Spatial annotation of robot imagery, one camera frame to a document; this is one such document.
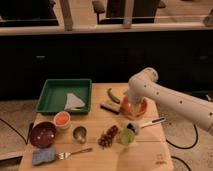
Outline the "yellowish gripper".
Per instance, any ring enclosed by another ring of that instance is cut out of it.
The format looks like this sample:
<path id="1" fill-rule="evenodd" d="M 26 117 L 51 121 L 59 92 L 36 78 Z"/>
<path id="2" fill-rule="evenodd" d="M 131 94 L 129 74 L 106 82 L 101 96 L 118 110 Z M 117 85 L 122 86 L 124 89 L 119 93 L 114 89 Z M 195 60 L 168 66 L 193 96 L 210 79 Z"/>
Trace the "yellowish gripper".
<path id="1" fill-rule="evenodd" d="M 124 100 L 124 108 L 126 116 L 131 120 L 140 119 L 145 113 L 145 101 L 139 103 L 131 103 L 128 99 Z"/>

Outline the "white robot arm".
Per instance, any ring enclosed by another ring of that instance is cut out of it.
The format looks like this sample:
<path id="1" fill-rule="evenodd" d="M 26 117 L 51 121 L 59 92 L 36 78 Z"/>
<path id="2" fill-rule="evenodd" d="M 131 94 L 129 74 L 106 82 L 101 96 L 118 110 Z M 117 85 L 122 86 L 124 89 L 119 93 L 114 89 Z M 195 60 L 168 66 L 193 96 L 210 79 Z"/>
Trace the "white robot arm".
<path id="1" fill-rule="evenodd" d="M 137 104 L 144 97 L 175 110 L 199 128 L 213 135 L 213 103 L 187 95 L 157 84 L 158 73 L 147 67 L 133 75 L 128 81 L 125 95 L 131 104 Z"/>

